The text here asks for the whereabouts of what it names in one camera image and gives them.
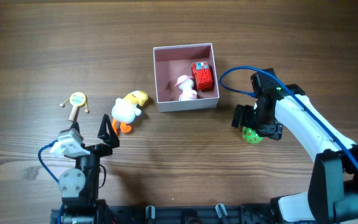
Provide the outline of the green numbered ball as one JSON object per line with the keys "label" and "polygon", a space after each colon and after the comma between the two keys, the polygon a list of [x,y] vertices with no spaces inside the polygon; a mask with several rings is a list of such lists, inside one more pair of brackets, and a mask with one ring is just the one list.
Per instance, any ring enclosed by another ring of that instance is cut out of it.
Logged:
{"label": "green numbered ball", "polygon": [[247,127],[243,127],[242,129],[242,138],[249,144],[258,144],[263,140],[263,137],[258,135],[254,129]]}

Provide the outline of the red toy fire truck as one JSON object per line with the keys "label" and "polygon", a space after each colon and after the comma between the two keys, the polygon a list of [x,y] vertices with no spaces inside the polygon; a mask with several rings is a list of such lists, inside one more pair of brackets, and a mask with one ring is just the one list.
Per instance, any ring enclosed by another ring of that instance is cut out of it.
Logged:
{"label": "red toy fire truck", "polygon": [[213,87],[212,72],[207,61],[194,62],[191,70],[198,90],[204,91]]}

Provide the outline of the white plush duck yellow hat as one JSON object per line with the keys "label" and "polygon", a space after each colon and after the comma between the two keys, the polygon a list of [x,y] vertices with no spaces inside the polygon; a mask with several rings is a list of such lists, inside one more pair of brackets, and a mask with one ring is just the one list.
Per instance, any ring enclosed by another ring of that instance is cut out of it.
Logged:
{"label": "white plush duck yellow hat", "polygon": [[128,93],[124,98],[117,98],[111,109],[113,117],[112,128],[116,134],[128,134],[132,131],[130,123],[142,114],[142,107],[148,101],[148,94],[136,90]]}

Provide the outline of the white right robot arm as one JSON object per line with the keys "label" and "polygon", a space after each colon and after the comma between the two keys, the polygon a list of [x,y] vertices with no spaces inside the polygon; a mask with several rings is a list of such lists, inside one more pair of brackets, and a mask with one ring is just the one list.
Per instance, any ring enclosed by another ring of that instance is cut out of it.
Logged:
{"label": "white right robot arm", "polygon": [[244,140],[279,140],[287,128],[313,162],[306,192],[271,199],[270,223],[341,223],[358,219],[358,144],[341,134],[296,84],[285,85],[274,70],[254,69],[255,105],[237,105],[232,126]]}

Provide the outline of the yellow wooden rattle drum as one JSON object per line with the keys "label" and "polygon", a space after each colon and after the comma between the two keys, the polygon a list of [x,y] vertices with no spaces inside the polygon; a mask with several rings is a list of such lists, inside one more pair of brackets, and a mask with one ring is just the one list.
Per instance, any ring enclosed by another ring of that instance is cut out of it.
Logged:
{"label": "yellow wooden rattle drum", "polygon": [[70,103],[72,105],[72,110],[70,112],[70,115],[68,117],[68,120],[71,122],[76,121],[79,108],[85,107],[85,112],[89,113],[90,110],[88,109],[88,102],[87,97],[82,92],[75,92],[70,95],[70,97],[66,98],[59,106],[61,108],[64,108],[67,103]]}

